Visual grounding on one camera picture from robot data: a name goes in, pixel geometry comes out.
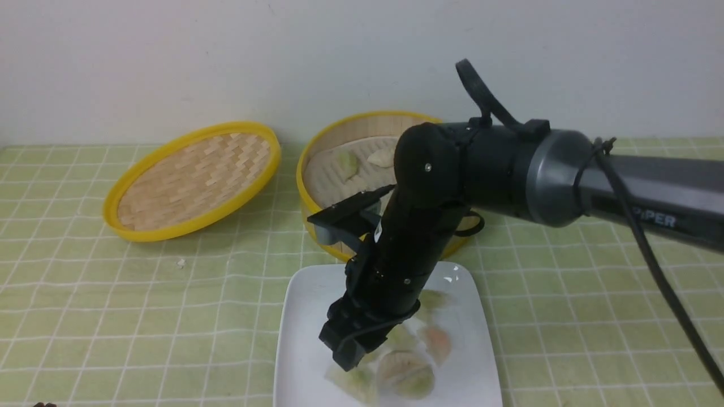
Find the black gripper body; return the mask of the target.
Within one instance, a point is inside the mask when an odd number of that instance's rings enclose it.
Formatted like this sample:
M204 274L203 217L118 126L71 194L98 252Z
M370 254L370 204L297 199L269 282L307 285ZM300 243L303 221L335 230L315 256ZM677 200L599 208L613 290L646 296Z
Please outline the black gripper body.
M351 371L388 339L394 327L418 311L420 291L370 258L353 257L344 274L346 291L328 307L319 340L331 350L337 366Z

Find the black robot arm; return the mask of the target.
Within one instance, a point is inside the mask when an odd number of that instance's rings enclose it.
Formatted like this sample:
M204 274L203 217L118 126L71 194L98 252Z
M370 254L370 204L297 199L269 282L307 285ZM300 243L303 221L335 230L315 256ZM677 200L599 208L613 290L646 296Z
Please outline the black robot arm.
M394 156L394 185L355 193L310 217L324 243L354 251L346 292L334 301L320 340L349 371L413 316L452 237L473 209L548 227L582 216L626 224L665 301L713 377L703 340L655 260L645 232L722 252L722 162L612 155L613 139L590 141L546 119L520 123L472 64L456 71L481 114L467 123L406 129Z

